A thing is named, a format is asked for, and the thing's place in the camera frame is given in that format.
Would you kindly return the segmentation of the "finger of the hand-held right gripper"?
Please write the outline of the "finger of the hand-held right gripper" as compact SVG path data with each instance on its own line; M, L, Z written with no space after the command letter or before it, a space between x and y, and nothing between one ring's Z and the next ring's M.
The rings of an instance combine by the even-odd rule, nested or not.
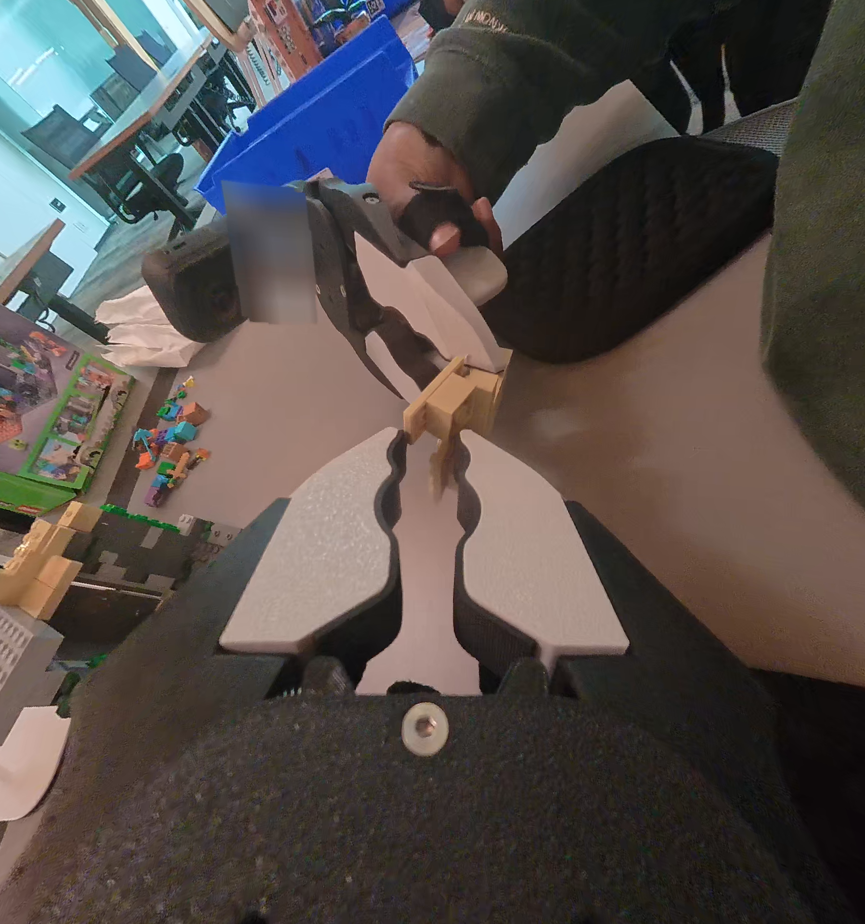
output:
M357 357L405 402L419 398L447 363L398 310L347 310L346 321Z
M401 266L356 233L355 252L373 300L399 312L444 359L463 357L491 373L506 368L511 352L498 345L481 313L508 281L506 267L492 251L461 248L445 260L425 255Z

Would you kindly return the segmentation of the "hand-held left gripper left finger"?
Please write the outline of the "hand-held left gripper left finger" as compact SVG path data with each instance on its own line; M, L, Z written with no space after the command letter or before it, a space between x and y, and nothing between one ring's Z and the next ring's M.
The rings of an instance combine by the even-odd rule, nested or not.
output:
M352 679L402 626L398 542L405 434L389 427L292 494L219 645L300 664L337 659Z

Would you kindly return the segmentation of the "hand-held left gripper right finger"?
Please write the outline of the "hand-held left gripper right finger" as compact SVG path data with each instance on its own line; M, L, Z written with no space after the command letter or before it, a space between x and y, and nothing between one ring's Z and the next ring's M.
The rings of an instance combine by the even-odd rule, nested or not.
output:
M488 671L621 656L630 642L564 498L470 430L455 445L453 630Z

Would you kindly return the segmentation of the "tan toy plate assembly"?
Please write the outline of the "tan toy plate assembly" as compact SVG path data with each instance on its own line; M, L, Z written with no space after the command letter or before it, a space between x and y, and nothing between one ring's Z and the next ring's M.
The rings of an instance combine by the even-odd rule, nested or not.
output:
M488 372L451 359L403 412L403 431L410 444L423 434L438 445L429 459L429 489L435 501L454 482L456 446L462 431L491 436L503 397L508 367Z

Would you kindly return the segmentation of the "person's right forearm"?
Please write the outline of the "person's right forearm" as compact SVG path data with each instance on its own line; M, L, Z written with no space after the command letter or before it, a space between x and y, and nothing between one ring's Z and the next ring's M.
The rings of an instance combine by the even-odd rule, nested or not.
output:
M495 203L578 106L667 62L683 24L734 2L466 2L385 125L432 136Z

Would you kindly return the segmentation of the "wooden office desk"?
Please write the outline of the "wooden office desk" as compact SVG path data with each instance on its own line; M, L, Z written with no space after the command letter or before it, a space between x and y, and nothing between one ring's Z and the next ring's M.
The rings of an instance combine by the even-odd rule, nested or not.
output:
M217 74L238 93L238 101L228 102L228 110L246 108L254 112L261 105L260 87L245 52L233 52L207 29L199 38L176 49L149 84L73 163L71 180L84 180L102 201L128 225L138 219L129 211L135 194L153 191L160 200L150 213L170 213L170 237L190 230L195 215L188 210L175 188L170 189L153 175L149 154L141 147L141 135L152 126L173 130L185 119L197 124L199 139L215 154L230 128L214 118L203 106L201 93Z
M91 340L106 345L109 342L108 327L93 316L86 314L65 296L59 288L63 281L54 272L62 262L58 258L47 260L54 240L65 229L61 219L52 221L26 244L0 263L0 305L8 306L18 292L26 296L19 312L21 317L35 325L46 325L55 332L48 318L56 316L79 330Z

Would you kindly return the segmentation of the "person's right hand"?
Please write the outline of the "person's right hand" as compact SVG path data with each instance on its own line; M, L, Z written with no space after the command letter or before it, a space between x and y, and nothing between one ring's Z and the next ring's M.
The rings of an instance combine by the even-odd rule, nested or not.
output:
M490 250L498 256L503 255L503 236L490 201L477 196L467 170L444 146L419 128L393 122L385 130L372 157L367 179L397 223L417 194L415 183L457 190L487 231Z

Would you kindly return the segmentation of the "blue plastic bin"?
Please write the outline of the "blue plastic bin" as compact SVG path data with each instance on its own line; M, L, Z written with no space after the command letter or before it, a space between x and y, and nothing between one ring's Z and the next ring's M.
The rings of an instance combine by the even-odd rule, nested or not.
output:
M225 213L224 183L281 187L328 170L365 182L388 117L417 77L387 17L334 51L231 132L195 184Z

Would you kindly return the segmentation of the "grey toy brick castle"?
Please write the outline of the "grey toy brick castle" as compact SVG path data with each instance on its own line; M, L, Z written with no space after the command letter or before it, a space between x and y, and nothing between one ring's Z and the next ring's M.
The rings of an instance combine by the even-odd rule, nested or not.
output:
M80 502L36 518L0 564L0 745L26 707L48 706L236 536Z

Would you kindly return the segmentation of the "pile of colourful toy pieces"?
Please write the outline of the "pile of colourful toy pieces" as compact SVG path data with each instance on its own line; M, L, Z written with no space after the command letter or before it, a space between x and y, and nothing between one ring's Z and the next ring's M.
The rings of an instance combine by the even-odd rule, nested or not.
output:
M198 403L195 389L195 377L184 377L162 401L154 425L133 434L135 469L147 479L142 504L149 510L169 502L188 476L210 458L210 451L198 440L211 411Z

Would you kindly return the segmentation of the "orange cardboard box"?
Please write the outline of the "orange cardboard box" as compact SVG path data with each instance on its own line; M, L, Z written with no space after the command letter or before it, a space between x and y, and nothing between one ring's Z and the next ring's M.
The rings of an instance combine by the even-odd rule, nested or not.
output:
M306 20L294 1L248 1L252 29L290 83L323 61Z

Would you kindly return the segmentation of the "stack of white paper bags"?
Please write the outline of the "stack of white paper bags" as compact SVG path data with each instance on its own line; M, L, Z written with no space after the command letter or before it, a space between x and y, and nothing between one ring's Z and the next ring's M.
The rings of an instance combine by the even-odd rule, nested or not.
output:
M204 348L174 329L147 285L103 301L95 319L108 329L103 358L120 368L184 368Z

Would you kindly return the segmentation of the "green toy set box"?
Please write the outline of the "green toy set box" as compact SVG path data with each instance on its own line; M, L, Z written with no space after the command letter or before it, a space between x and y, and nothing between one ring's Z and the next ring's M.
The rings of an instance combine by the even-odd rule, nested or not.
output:
M77 500L134 384L0 305L0 510L37 517Z

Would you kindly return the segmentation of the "white stand base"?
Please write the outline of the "white stand base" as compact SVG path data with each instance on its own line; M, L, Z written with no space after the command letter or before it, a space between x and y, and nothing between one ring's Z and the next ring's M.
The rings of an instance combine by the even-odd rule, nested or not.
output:
M53 707L24 708L0 745L0 822L31 814L52 785L71 721Z

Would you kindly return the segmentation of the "person's green sweatshirt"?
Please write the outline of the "person's green sweatshirt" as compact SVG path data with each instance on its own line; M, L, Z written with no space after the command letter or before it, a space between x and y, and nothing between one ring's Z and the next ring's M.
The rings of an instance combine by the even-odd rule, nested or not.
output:
M780 158L762 368L865 511L865 1L834 2Z

